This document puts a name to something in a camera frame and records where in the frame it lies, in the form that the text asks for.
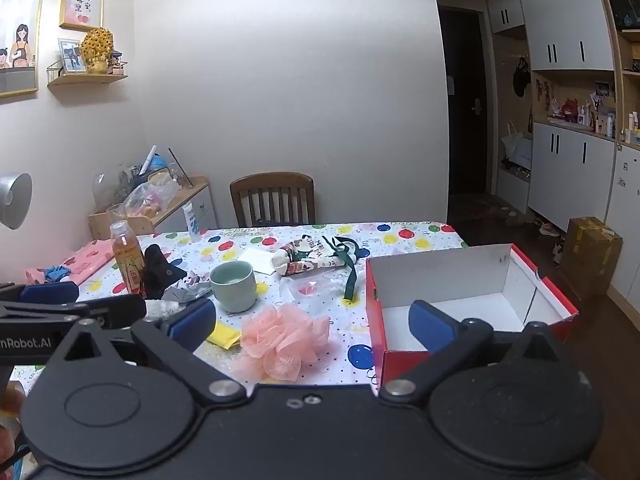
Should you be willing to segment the clear bag of snacks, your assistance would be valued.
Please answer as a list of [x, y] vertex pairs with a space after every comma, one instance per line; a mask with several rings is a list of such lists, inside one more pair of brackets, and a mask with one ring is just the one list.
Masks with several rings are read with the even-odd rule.
[[159, 174], [138, 185], [125, 200], [108, 210], [117, 217], [153, 218], [166, 210], [181, 190], [181, 185], [169, 174]]

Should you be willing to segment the yellow sponge cloth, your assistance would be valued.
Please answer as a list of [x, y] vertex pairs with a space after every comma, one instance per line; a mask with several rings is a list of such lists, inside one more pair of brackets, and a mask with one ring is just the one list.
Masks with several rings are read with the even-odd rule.
[[228, 351], [240, 343], [241, 332], [223, 322], [217, 322], [206, 340], [210, 344]]

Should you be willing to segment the pink folded cloth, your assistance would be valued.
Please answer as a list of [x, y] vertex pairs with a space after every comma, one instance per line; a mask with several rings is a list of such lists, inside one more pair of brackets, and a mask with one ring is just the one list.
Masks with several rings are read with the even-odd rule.
[[62, 263], [47, 268], [27, 269], [25, 280], [31, 285], [57, 282], [73, 282], [81, 285], [112, 259], [112, 243], [109, 240], [94, 240], [67, 257]]

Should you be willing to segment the yellow flower ornament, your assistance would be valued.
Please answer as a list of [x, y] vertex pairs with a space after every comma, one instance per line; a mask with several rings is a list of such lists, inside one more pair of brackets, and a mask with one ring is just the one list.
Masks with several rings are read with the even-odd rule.
[[82, 60], [89, 74], [106, 74], [113, 50], [113, 34], [103, 27], [89, 30], [79, 47]]

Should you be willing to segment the wooden wall shelf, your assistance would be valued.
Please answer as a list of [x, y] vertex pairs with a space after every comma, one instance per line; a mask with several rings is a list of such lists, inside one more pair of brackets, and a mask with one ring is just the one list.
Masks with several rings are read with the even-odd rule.
[[114, 84], [114, 82], [126, 79], [127, 75], [68, 72], [61, 61], [56, 61], [47, 67], [47, 77], [47, 87], [52, 89], [69, 84]]

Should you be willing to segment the red white cardboard box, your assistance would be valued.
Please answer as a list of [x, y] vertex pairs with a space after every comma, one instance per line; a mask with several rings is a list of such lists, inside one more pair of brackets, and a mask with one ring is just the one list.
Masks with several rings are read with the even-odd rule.
[[380, 385], [427, 359], [410, 332], [409, 309], [424, 300], [461, 322], [480, 318], [498, 332], [543, 322], [564, 341], [578, 310], [513, 244], [372, 257], [366, 262], [367, 316]]

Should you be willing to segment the black drawstring pouch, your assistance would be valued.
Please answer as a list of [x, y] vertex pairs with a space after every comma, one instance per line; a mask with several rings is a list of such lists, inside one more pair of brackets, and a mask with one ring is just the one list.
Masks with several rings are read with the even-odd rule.
[[146, 299], [160, 300], [166, 289], [186, 278], [186, 271], [168, 262], [160, 246], [152, 244], [144, 252], [142, 289]]

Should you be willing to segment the orange tea bottle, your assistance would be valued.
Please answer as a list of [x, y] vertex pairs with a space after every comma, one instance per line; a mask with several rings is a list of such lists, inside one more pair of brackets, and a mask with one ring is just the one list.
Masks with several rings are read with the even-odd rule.
[[110, 225], [112, 249], [122, 280], [130, 294], [143, 294], [144, 258], [134, 231], [126, 220]]

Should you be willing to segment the pink mesh bath pouf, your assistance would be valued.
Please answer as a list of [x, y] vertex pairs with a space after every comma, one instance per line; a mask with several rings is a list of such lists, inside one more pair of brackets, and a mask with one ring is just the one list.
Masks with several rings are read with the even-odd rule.
[[314, 318], [295, 304], [267, 306], [242, 318], [236, 376], [246, 382], [296, 382], [305, 364], [314, 364], [329, 343], [328, 316]]

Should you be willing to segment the small photo frame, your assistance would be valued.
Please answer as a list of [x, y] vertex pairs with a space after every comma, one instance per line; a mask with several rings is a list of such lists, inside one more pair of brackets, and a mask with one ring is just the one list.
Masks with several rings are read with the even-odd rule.
[[61, 63], [65, 73], [85, 73], [86, 66], [80, 53], [80, 42], [77, 40], [58, 40]]

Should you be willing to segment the christmas print fabric bag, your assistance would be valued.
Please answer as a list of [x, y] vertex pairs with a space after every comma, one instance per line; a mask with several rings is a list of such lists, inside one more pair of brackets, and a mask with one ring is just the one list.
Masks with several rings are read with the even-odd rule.
[[281, 276], [346, 268], [348, 277], [343, 298], [352, 301], [358, 281], [356, 265], [365, 256], [364, 250], [352, 238], [304, 235], [276, 250], [271, 257], [271, 265]]

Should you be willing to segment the silver desk lamp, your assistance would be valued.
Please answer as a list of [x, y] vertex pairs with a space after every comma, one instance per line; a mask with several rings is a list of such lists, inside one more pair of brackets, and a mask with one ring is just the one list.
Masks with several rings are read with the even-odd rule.
[[29, 174], [2, 174], [0, 177], [0, 221], [17, 230], [24, 223], [32, 202], [32, 177]]

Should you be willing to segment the panda print packet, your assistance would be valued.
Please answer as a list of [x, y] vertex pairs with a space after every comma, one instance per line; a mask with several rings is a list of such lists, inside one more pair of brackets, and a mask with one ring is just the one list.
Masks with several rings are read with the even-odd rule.
[[165, 290], [162, 300], [177, 304], [190, 304], [213, 295], [212, 282], [206, 276], [189, 274], [184, 280], [173, 284]]

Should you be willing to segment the clear plastic bag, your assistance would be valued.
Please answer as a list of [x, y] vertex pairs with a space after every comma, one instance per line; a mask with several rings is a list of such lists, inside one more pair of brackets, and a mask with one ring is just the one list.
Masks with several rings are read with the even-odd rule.
[[340, 270], [308, 272], [280, 279], [278, 306], [292, 304], [314, 318], [342, 313], [347, 275]]

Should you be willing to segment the small gold framed picture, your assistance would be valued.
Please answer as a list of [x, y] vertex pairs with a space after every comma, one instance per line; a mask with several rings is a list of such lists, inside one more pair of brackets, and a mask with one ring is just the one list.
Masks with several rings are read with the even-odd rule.
[[103, 26], [104, 0], [61, 0], [60, 27], [88, 30]]

